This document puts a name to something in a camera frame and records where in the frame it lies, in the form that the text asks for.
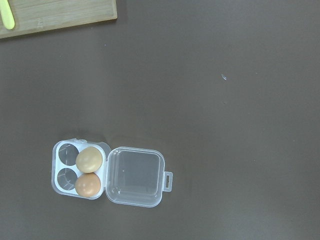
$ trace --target wooden cutting board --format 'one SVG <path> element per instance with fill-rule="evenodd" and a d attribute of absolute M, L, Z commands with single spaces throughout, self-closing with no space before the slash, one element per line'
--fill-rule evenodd
<path fill-rule="evenodd" d="M 15 26 L 0 39 L 117 18 L 116 0 L 8 0 Z"/>

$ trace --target open egg box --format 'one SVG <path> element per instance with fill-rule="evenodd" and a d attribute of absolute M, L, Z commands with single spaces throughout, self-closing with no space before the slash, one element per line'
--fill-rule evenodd
<path fill-rule="evenodd" d="M 83 175 L 76 166 L 78 154 L 94 147 L 102 155 L 102 164 L 94 173 L 101 187 L 91 197 L 80 196 L 75 184 Z M 171 192 L 173 173 L 165 171 L 164 156 L 151 149 L 117 147 L 111 150 L 104 142 L 69 139 L 59 141 L 52 151 L 53 189 L 62 195 L 89 200 L 105 191 L 114 203 L 152 208 L 162 199 L 162 192 Z"/>

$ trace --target brown egg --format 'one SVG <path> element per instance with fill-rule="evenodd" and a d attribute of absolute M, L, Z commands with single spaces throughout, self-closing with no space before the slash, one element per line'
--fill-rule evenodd
<path fill-rule="evenodd" d="M 82 197 L 92 197 L 100 191 L 100 188 L 100 179 L 93 172 L 81 175 L 75 182 L 75 191 Z"/>
<path fill-rule="evenodd" d="M 76 167 L 84 173 L 97 171 L 102 164 L 101 152 L 93 146 L 83 149 L 76 157 Z"/>

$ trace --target empty egg slot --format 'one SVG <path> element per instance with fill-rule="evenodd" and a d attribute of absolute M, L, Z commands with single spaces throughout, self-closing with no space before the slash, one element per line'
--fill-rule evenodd
<path fill-rule="evenodd" d="M 63 168 L 58 172 L 56 179 L 61 188 L 69 191 L 75 188 L 78 176 L 72 169 Z"/>
<path fill-rule="evenodd" d="M 73 166 L 76 164 L 78 154 L 78 149 L 70 143 L 63 144 L 58 151 L 60 161 L 67 166 Z"/>

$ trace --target yellow handle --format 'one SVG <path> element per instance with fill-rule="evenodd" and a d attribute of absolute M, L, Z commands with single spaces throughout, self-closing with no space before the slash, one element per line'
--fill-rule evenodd
<path fill-rule="evenodd" d="M 8 0 L 0 0 L 0 13 L 4 27 L 9 30 L 13 29 L 15 27 L 15 20 Z"/>

